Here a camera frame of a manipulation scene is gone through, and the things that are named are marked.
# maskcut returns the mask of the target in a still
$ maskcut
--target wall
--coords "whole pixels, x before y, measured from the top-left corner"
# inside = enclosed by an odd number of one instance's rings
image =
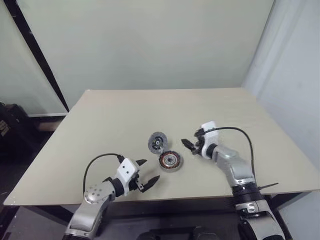
[[[240,87],[273,0],[18,0],[72,107],[86,89]]]
[[[276,1],[243,85],[256,95],[318,170],[319,8],[319,0]],[[294,239],[320,239],[319,191],[285,206],[280,213]]]
[[[0,102],[29,115],[65,113],[3,1],[0,1]]]

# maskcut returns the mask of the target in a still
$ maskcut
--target metal disc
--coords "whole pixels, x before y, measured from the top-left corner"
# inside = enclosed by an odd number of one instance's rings
[[[165,151],[160,155],[159,163],[162,170],[173,173],[181,168],[183,158],[175,151]]]
[[[162,154],[168,150],[168,139],[160,131],[154,132],[148,141],[148,148],[153,154]]]

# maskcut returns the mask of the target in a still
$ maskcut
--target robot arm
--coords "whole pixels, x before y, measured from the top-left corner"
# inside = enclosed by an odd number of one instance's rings
[[[125,158],[113,178],[108,177],[102,183],[90,186],[84,192],[83,201],[69,222],[63,240],[92,240],[105,210],[116,197],[126,196],[131,190],[145,192],[151,188],[160,176],[150,179],[147,184],[139,181],[140,166],[146,161]]]
[[[196,144],[187,139],[181,141],[194,155],[213,160],[226,175],[240,216],[241,240],[284,240],[284,233],[261,195],[251,167],[237,151],[216,144],[217,135],[208,131],[215,127],[212,121],[203,124],[194,134],[198,139]]]

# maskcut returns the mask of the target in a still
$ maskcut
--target table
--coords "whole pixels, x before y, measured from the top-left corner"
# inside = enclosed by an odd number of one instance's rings
[[[119,153],[147,159],[142,182],[160,175],[145,193],[131,192],[117,201],[161,201],[230,197],[223,172],[210,160],[193,156],[181,139],[193,137],[199,126],[239,127],[251,138],[257,183],[279,183],[265,195],[300,193],[320,188],[319,172],[243,88],[169,90],[87,90],[34,159],[5,205],[70,205],[82,201],[85,168],[95,156]],[[158,156],[148,149],[153,132],[166,134],[171,150],[184,158],[174,173],[159,168]],[[250,163],[245,137],[233,130],[219,133],[219,142],[237,150]],[[113,177],[119,163],[107,156],[92,164],[87,186]]]

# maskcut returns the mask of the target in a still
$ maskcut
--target white wall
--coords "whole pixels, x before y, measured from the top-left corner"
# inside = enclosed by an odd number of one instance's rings
[[[273,0],[18,0],[69,107],[86,89],[240,87]]]
[[[319,0],[277,0],[244,83],[318,170],[319,14]],[[320,239],[318,191],[284,207],[280,213],[293,239]]]
[[[0,1],[0,102],[19,104],[29,115],[66,112],[3,0]]]

